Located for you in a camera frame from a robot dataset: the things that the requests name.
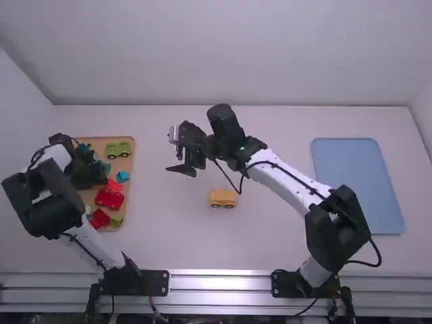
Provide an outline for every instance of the wooden tray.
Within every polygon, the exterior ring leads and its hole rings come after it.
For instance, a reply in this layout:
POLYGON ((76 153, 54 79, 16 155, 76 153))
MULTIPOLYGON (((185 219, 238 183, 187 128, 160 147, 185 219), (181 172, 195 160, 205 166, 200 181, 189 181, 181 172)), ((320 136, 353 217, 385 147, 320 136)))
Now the wooden tray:
POLYGON ((120 228, 122 228, 124 222, 126 221, 126 207, 128 204, 128 195, 129 195, 129 187, 130 187, 130 181, 133 178, 132 175, 132 165, 134 161, 134 149, 135 149, 135 140, 130 136, 106 136, 106 137, 79 137, 77 138, 78 142, 85 143, 85 144, 91 144, 91 149, 94 150, 97 154, 97 159, 100 159, 104 162, 111 164, 111 171, 109 172, 108 178, 111 178, 115 181, 117 181, 116 176, 118 171, 127 171, 129 173, 130 179, 127 182, 124 182, 123 189, 121 190, 121 193, 124 195, 124 202, 123 205, 120 207, 120 210, 118 211, 112 211, 111 209, 108 209, 106 207, 98 207, 95 205, 95 197, 99 190, 101 189, 100 186, 94 187, 90 190, 84 190, 84 191, 78 191, 78 194, 80 195, 81 199, 84 201, 84 204, 95 206, 95 208, 100 208, 108 216, 114 216, 114 217, 123 217, 123 222, 119 227, 100 227, 98 229, 99 232, 113 232, 118 231, 120 228), (131 146, 131 154, 129 157, 118 157, 114 160, 110 160, 105 156, 105 147, 108 143, 118 143, 121 140, 127 140, 130 143, 131 146))

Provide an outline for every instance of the blue mat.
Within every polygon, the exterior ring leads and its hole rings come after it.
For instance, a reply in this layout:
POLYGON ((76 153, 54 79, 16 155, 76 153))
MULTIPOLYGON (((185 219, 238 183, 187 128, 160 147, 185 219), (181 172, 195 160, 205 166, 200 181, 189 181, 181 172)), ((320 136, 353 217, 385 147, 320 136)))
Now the blue mat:
POLYGON ((372 234, 401 234, 405 223, 377 142, 370 138, 316 138, 311 144, 317 180, 355 191, 372 234))

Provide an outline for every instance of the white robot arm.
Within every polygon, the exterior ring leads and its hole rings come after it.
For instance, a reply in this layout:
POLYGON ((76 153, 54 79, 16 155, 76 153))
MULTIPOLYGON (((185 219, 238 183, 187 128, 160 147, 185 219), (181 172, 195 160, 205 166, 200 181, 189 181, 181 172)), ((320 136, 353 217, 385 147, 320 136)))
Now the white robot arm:
POLYGON ((168 271, 139 270, 89 223, 89 211, 76 186, 91 188, 107 180, 93 154, 75 149, 69 136, 56 134, 50 137, 50 145, 35 152, 28 167, 1 183, 30 235, 62 241, 102 272, 99 283, 90 288, 87 323, 94 321, 101 294, 112 299, 114 295, 141 295, 151 301, 151 296, 167 295, 169 281, 168 271), (76 170, 79 176, 74 178, 76 170))
MULTIPOLYGON (((179 160, 184 156, 184 163, 167 171, 196 177, 196 169, 205 169, 206 159, 217 165, 217 160, 226 161, 230 169, 263 184, 292 205, 304 217, 311 256, 295 272, 272 273, 273 296, 328 296, 327 284, 346 263, 365 264, 348 259, 368 241, 376 247, 355 193, 346 186, 334 190, 284 163, 265 143, 244 134, 229 105, 213 106, 207 117, 214 132, 208 136, 189 121, 169 129, 169 142, 176 145, 179 160)), ((377 267, 381 255, 375 250, 377 267)))

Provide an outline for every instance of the red toy block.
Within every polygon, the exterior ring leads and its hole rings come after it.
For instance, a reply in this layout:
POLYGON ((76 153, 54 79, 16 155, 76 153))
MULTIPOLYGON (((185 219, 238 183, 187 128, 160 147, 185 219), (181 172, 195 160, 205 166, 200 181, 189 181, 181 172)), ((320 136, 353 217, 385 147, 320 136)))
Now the red toy block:
POLYGON ((99 222, 101 226, 108 226, 109 222, 111 221, 109 216, 105 214, 105 212, 100 208, 94 211, 93 219, 99 222))
POLYGON ((92 226, 97 230, 98 228, 102 227, 102 224, 99 223, 96 219, 90 219, 88 221, 92 226))
POLYGON ((119 184, 117 181, 108 178, 108 184, 106 185, 108 189, 121 192, 123 189, 123 185, 119 184))
POLYGON ((118 211, 124 202, 124 195, 120 192, 112 191, 108 188, 101 189, 94 203, 98 206, 106 206, 114 211, 118 211))

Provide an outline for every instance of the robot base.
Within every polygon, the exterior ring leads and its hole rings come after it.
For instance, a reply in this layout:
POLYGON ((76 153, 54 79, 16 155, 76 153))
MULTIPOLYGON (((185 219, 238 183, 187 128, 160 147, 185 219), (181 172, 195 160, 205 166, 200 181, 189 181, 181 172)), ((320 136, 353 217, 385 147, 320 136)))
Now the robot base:
POLYGON ((140 280, 142 284, 139 285, 115 285, 105 287, 103 282, 102 295, 114 296, 152 296, 164 297, 168 295, 169 285, 169 272, 166 270, 140 270, 140 280))
POLYGON ((339 278, 332 275, 319 288, 303 289, 298 271, 275 270, 271 273, 274 298, 331 298, 340 289, 339 278))

